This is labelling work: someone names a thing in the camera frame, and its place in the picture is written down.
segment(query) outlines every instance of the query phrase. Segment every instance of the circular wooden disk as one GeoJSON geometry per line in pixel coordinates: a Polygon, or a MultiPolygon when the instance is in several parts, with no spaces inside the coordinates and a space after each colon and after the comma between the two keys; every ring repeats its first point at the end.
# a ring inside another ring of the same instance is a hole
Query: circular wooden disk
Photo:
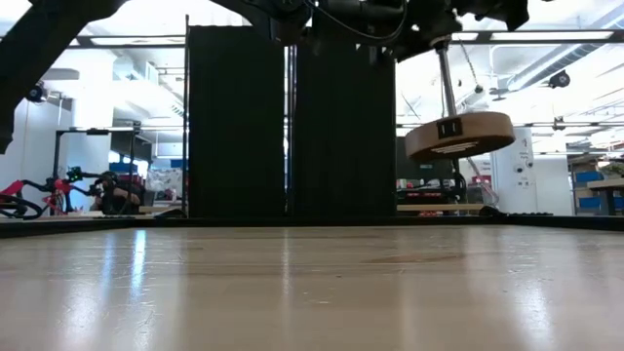
{"type": "Polygon", "coordinates": [[[508,115],[473,112],[413,129],[406,135],[406,151],[415,161],[463,158],[498,150],[514,140],[514,127],[508,115]],[[449,126],[460,132],[455,136],[441,136],[442,128],[448,131],[449,126]]]}

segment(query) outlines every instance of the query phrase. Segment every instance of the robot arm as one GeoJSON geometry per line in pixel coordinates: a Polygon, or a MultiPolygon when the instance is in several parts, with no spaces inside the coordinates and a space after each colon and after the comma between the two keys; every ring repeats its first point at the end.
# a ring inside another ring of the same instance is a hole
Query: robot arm
{"type": "MultiPolygon", "coordinates": [[[[23,97],[89,22],[113,16],[126,1],[30,0],[31,8],[0,42],[0,155],[12,141],[14,112],[23,97]]],[[[384,47],[389,49],[386,55],[397,60],[426,52],[434,38],[460,31],[457,15],[503,20],[510,30],[528,20],[527,0],[214,2],[242,15],[261,35],[284,46],[301,40],[340,40],[384,47]],[[306,28],[310,19],[312,28],[306,28]]]]}

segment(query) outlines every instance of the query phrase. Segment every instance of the black curtain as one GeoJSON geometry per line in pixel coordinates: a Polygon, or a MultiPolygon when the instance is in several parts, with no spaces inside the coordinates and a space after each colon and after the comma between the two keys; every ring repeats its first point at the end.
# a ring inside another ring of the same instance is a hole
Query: black curtain
{"type": "Polygon", "coordinates": [[[281,216],[284,49],[250,27],[189,33],[191,217],[281,216]]]}
{"type": "Polygon", "coordinates": [[[396,213],[394,62],[368,50],[299,46],[292,121],[292,213],[396,213]]]}

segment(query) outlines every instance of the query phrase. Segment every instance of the black bracket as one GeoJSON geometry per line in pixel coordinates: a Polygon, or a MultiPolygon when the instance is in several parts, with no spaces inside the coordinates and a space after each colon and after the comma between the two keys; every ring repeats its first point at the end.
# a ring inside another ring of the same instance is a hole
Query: black bracket
{"type": "Polygon", "coordinates": [[[461,118],[445,118],[438,122],[438,138],[459,137],[462,135],[461,118]]]}

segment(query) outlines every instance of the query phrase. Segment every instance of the security camera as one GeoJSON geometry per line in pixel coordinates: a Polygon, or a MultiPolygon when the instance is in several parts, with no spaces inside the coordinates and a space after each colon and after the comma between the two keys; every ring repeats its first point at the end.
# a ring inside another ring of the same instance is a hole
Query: security camera
{"type": "Polygon", "coordinates": [[[565,88],[569,85],[569,75],[567,75],[566,71],[563,70],[554,76],[550,77],[548,80],[548,87],[550,88],[565,88]]]}

